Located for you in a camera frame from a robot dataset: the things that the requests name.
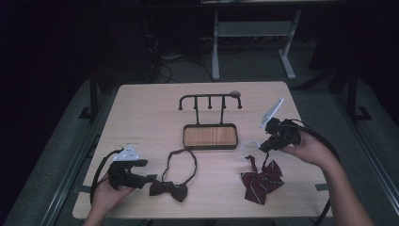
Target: black strap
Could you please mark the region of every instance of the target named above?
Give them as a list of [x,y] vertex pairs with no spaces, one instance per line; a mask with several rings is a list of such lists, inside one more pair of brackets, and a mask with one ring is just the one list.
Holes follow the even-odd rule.
[[171,153],[169,154],[169,156],[168,156],[168,165],[167,165],[167,168],[165,169],[164,173],[162,174],[162,183],[164,183],[164,176],[165,176],[165,173],[167,173],[167,171],[168,171],[168,169],[169,169],[170,158],[172,158],[172,156],[173,156],[174,154],[179,154],[179,153],[182,153],[182,152],[189,152],[189,153],[191,153],[191,156],[193,156],[193,158],[194,158],[194,164],[196,165],[196,168],[194,169],[193,175],[191,175],[187,180],[185,180],[184,183],[182,183],[182,184],[180,184],[180,185],[177,185],[177,186],[187,185],[187,183],[188,183],[191,179],[193,179],[193,177],[196,175],[196,172],[197,172],[197,158],[196,158],[196,156],[195,156],[190,150],[188,150],[188,149],[181,149],[181,150],[178,150],[178,151],[173,151],[173,152],[171,152]]

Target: patterned bow tie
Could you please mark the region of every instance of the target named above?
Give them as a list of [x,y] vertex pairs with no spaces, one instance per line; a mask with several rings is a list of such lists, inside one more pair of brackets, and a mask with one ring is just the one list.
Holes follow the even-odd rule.
[[268,157],[269,153],[263,162],[262,172],[258,173],[255,158],[248,156],[247,159],[250,159],[255,172],[241,173],[244,186],[247,188],[245,199],[262,205],[266,202],[267,193],[273,192],[284,184],[280,179],[282,174],[279,165],[274,160],[267,167],[264,166]]
[[170,195],[177,201],[182,202],[187,196],[186,185],[174,185],[173,182],[159,182],[154,181],[150,187],[150,196],[157,196],[162,193],[170,193]]
[[[195,169],[194,169],[194,173],[187,179],[185,180],[184,183],[180,184],[180,185],[174,185],[173,182],[164,182],[164,176],[165,173],[168,171],[169,169],[169,162],[170,162],[170,158],[174,155],[174,154],[179,154],[182,152],[189,152],[191,154],[191,156],[194,159],[194,164],[195,164]],[[182,202],[184,200],[184,198],[187,196],[187,183],[193,179],[193,177],[196,175],[196,171],[197,171],[197,158],[196,156],[194,156],[194,154],[187,149],[181,149],[179,151],[174,151],[171,152],[168,156],[168,165],[167,168],[164,171],[164,174],[162,174],[162,182],[159,182],[157,180],[155,180],[154,182],[152,182],[151,186],[150,186],[150,196],[157,196],[160,194],[163,194],[165,192],[170,193],[170,195],[177,201]]]

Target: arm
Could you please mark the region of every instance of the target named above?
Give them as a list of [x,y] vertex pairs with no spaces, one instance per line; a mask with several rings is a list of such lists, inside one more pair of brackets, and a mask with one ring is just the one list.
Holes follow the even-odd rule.
[[108,174],[106,173],[94,192],[93,204],[91,205],[88,217],[84,226],[100,226],[105,216],[111,212],[117,204],[132,193],[135,189],[131,187],[114,189],[108,183]]
[[285,147],[281,151],[292,154],[306,163],[319,167],[328,183],[335,225],[374,225],[358,200],[343,167],[331,151],[315,137],[299,131],[300,145]]

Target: metal stand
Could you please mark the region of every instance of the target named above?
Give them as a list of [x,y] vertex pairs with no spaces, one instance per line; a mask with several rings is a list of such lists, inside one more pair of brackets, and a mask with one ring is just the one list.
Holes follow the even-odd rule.
[[279,50],[282,65],[290,80],[295,80],[293,67],[288,59],[288,53],[294,39],[296,27],[299,21],[301,10],[295,12],[292,21],[276,22],[220,22],[218,12],[215,12],[214,21],[214,50],[212,53],[212,78],[214,81],[220,80],[219,59],[217,55],[218,37],[267,37],[267,36],[287,36],[287,43],[284,48]]
[[89,78],[90,85],[90,107],[84,107],[80,113],[79,119],[90,119],[89,122],[93,122],[97,116],[97,84],[95,82],[94,72],[91,73]]

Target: black metal frame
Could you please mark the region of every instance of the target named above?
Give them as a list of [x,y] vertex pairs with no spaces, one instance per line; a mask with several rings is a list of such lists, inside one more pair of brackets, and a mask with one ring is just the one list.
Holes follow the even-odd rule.
[[[234,99],[237,99],[238,102],[238,109],[241,109],[241,93],[238,91],[232,91],[231,93],[228,94],[193,94],[193,95],[185,95],[183,96],[180,101],[179,101],[179,110],[183,110],[183,100],[185,98],[194,98],[194,109],[196,110],[196,119],[197,123],[196,124],[187,124],[184,126],[183,129],[183,145],[186,149],[189,150],[233,150],[237,147],[238,144],[238,135],[237,135],[237,127],[233,123],[223,123],[223,113],[224,109],[226,108],[226,97],[230,96]],[[208,98],[208,109],[212,109],[212,97],[221,97],[222,98],[222,105],[220,109],[220,123],[219,124],[200,124],[200,114],[199,114],[199,106],[198,106],[198,98],[199,97],[205,97]],[[211,128],[211,127],[231,127],[235,131],[235,140],[236,143],[234,145],[203,145],[203,146],[187,146],[185,145],[184,142],[184,133],[187,128]]]

